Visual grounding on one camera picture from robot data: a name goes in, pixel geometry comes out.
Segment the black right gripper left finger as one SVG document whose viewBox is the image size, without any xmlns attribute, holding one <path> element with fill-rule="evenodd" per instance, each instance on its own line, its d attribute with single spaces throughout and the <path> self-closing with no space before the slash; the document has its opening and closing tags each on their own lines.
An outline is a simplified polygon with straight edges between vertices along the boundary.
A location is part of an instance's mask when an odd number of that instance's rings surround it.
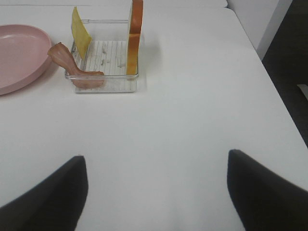
<svg viewBox="0 0 308 231">
<path fill-rule="evenodd" d="M 41 183 L 0 208 L 2 231 L 73 231 L 89 185 L 86 161 L 74 156 Z"/>
</svg>

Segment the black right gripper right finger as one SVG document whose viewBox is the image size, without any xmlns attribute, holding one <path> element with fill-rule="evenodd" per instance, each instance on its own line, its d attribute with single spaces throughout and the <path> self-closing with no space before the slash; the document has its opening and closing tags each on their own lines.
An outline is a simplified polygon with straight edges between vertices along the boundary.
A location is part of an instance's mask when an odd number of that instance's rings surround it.
<svg viewBox="0 0 308 231">
<path fill-rule="evenodd" d="M 229 151 L 227 187 L 245 230 L 308 229 L 308 192 L 240 150 Z"/>
</svg>

